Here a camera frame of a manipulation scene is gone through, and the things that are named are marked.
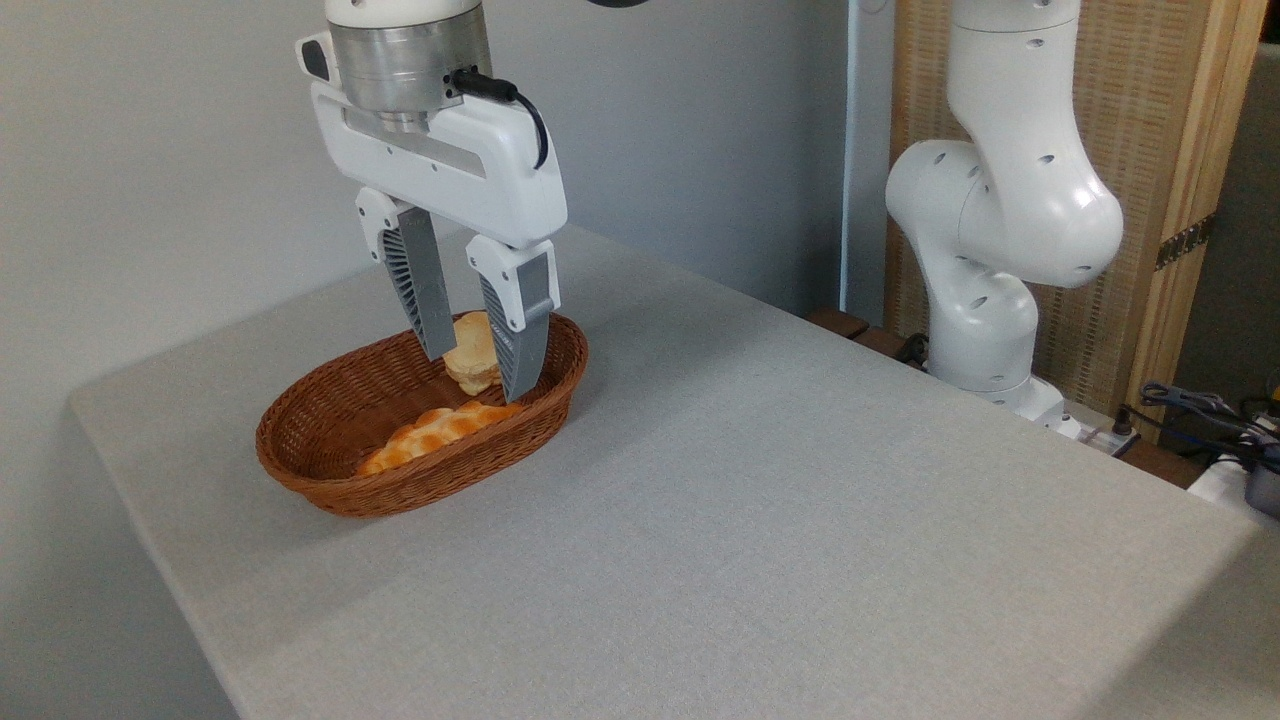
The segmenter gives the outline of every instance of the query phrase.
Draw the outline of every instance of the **metal hinge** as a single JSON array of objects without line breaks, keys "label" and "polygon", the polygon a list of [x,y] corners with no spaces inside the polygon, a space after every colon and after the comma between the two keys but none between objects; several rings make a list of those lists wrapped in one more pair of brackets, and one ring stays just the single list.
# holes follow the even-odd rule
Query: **metal hinge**
[{"label": "metal hinge", "polygon": [[1208,242],[1216,222],[1217,213],[1210,213],[1203,220],[1161,242],[1160,252],[1156,254],[1156,269],[1164,269],[1170,263]]}]

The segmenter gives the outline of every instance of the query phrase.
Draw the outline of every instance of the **woven panel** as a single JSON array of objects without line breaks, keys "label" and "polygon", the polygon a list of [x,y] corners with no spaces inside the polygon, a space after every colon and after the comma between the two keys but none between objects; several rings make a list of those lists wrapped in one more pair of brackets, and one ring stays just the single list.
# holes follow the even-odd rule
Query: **woven panel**
[{"label": "woven panel", "polygon": [[[897,5],[893,152],[933,137],[968,140],[946,104],[950,5]],[[1076,49],[1075,109],[1098,174],[1120,199],[1125,236],[1096,282],[1033,287],[1041,306],[1036,373],[1074,401],[1114,409],[1128,383],[1160,225],[1169,205],[1178,138],[1194,79],[1203,9],[1187,0],[1085,3]],[[892,227],[886,323],[924,332],[928,301],[910,245]]]}]

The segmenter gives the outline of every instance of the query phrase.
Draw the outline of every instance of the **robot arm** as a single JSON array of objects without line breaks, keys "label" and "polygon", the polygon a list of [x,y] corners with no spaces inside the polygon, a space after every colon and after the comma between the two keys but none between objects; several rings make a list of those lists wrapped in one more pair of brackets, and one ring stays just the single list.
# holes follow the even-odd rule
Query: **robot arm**
[{"label": "robot arm", "polygon": [[960,215],[961,254],[1057,287],[1097,278],[1124,224],[1075,126],[1079,12],[1079,0],[959,0],[947,74],[982,169]]},{"label": "robot arm", "polygon": [[424,351],[456,345],[429,213],[479,234],[480,274],[507,400],[541,374],[559,306],[548,236],[568,213],[554,145],[532,104],[489,78],[480,0],[326,0],[329,31],[297,44],[312,105]]},{"label": "robot arm", "polygon": [[974,142],[925,141],[886,200],[929,295],[929,373],[1062,429],[1030,374],[1038,315],[1021,281],[1078,287],[1120,246],[1123,215],[1071,104],[1080,0],[955,0],[947,99]]}]

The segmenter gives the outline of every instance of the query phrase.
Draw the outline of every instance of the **white wall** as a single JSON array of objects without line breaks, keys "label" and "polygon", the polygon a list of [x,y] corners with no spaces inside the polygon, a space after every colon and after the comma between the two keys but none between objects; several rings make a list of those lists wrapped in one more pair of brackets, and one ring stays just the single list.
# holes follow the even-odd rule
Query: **white wall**
[{"label": "white wall", "polygon": [[[0,0],[0,717],[229,717],[70,389],[366,266],[294,38],[320,0]],[[489,0],[571,222],[832,302],[837,0]]]}]

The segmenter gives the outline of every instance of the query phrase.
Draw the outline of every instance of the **brown woven basket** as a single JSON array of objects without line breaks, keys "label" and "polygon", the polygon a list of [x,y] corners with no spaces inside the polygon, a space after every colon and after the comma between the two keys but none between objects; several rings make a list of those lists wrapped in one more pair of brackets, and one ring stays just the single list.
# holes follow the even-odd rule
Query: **brown woven basket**
[{"label": "brown woven basket", "polygon": [[513,465],[559,432],[586,357],[582,331],[553,314],[543,374],[521,398],[524,410],[398,468],[353,477],[397,428],[428,410],[503,404],[500,387],[465,395],[444,361],[429,361],[406,331],[330,360],[284,391],[257,425],[257,459],[280,484],[334,515],[413,510]]}]

